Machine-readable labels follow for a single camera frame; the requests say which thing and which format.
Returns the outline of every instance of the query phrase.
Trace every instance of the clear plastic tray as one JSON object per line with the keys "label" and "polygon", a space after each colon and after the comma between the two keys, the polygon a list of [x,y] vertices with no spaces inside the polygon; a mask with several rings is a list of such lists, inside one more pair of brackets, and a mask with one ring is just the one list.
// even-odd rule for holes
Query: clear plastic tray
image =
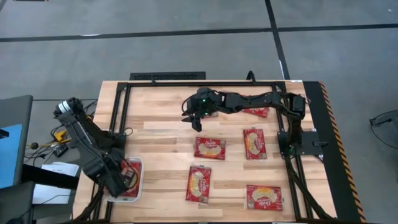
{"label": "clear plastic tray", "polygon": [[105,191],[104,198],[110,202],[135,202],[141,198],[142,183],[144,181],[144,164],[142,163],[142,160],[138,157],[127,157],[126,160],[129,162],[139,162],[141,164],[141,176],[139,178],[139,189],[138,189],[137,197],[120,195],[117,198],[114,198],[114,197],[110,196],[108,191]]}

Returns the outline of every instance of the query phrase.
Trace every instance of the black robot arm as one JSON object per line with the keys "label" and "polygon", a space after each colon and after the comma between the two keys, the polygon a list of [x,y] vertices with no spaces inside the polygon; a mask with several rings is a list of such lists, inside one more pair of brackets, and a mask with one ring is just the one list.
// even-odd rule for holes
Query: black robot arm
{"label": "black robot arm", "polygon": [[76,98],[60,103],[53,113],[68,131],[71,145],[78,148],[83,172],[95,183],[104,184],[112,197],[125,192],[131,185],[121,175],[126,137],[102,131]]}
{"label": "black robot arm", "polygon": [[239,93],[215,91],[210,88],[199,88],[197,93],[186,99],[182,105],[182,121],[191,122],[192,128],[201,131],[200,119],[219,111],[237,113],[242,109],[272,107],[289,118],[288,144],[300,147],[302,144],[301,120],[305,117],[305,98],[294,93],[271,91],[256,96],[243,96]]}

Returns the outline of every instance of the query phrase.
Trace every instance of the wooden table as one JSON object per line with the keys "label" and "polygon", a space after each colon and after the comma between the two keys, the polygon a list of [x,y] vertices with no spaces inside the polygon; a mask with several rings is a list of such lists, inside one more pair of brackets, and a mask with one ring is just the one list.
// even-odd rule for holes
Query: wooden table
{"label": "wooden table", "polygon": [[[108,130],[113,110],[117,82],[103,82],[94,122]],[[302,82],[286,81],[287,91],[305,96]],[[127,138],[126,157],[137,156],[144,162],[142,197],[136,203],[115,203],[112,222],[269,222],[295,220],[285,163],[280,157],[275,109],[268,118],[251,114],[223,114],[202,120],[203,131],[197,133],[190,123],[181,122],[181,104],[196,93],[196,86],[134,87],[131,90],[126,127],[134,129]],[[243,95],[271,91],[267,86],[211,87]],[[118,111],[120,120],[123,95]],[[243,129],[262,128],[266,140],[267,159],[248,161],[244,153]],[[313,129],[311,112],[306,108],[302,122],[304,131]],[[226,160],[196,158],[193,140],[196,136],[225,139]],[[335,207],[324,165],[314,156],[302,156],[309,191],[327,213],[335,217]],[[191,165],[212,168],[208,204],[185,201],[188,170]],[[283,211],[244,209],[246,184],[282,188]],[[93,183],[83,173],[80,176],[73,206],[74,217],[91,199]],[[297,189],[301,214],[305,217],[302,195]],[[106,202],[102,203],[100,218]]]}

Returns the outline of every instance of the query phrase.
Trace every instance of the concrete floor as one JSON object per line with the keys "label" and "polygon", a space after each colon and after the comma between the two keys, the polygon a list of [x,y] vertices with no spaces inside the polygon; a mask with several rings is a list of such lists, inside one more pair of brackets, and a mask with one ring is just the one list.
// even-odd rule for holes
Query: concrete floor
{"label": "concrete floor", "polygon": [[[398,23],[396,1],[271,3],[278,27]],[[260,0],[8,0],[0,12],[0,38],[270,26]],[[396,223],[398,151],[371,134],[368,119],[397,109],[398,29],[283,32],[280,39],[291,79],[326,85],[367,220]],[[39,143],[58,125],[52,111],[59,99],[97,98],[102,80],[127,80],[130,72],[199,70],[208,79],[236,79],[253,70],[257,79],[282,79],[271,33],[8,42],[0,43],[0,58],[0,98],[50,100],[33,104],[28,142]],[[376,131],[398,145],[388,127]],[[68,151],[61,160],[78,158]],[[68,211],[40,222],[65,221]]]}

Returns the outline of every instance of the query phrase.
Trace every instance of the yellow and black hazard tape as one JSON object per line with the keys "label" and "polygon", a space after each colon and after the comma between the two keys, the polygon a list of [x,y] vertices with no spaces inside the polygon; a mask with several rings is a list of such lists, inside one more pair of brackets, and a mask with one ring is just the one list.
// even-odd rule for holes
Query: yellow and black hazard tape
{"label": "yellow and black hazard tape", "polygon": [[319,83],[320,83],[321,88],[322,88],[322,93],[323,93],[323,97],[325,99],[326,108],[328,109],[328,112],[329,112],[331,125],[333,126],[333,130],[335,132],[335,138],[336,138],[336,142],[337,142],[337,145],[338,145],[338,149],[340,151],[341,158],[343,160],[343,165],[344,165],[344,167],[346,169],[346,174],[347,174],[347,179],[349,181],[349,186],[351,187],[351,191],[353,192],[353,195],[354,195],[354,200],[355,200],[355,204],[356,204],[357,209],[358,209],[359,217],[361,219],[361,222],[366,223],[367,221],[366,221],[365,215],[363,213],[361,201],[359,200],[359,197],[358,197],[358,191],[355,188],[353,175],[351,173],[351,170],[349,169],[346,153],[345,153],[344,147],[343,147],[343,142],[341,141],[340,134],[338,132],[338,128],[337,128],[337,124],[336,124],[336,120],[335,120],[335,117],[333,116],[333,112],[331,110],[331,106],[330,106],[330,102],[329,102],[329,98],[328,98],[328,93],[326,92],[326,88],[325,88],[324,84],[322,82],[319,82]]}

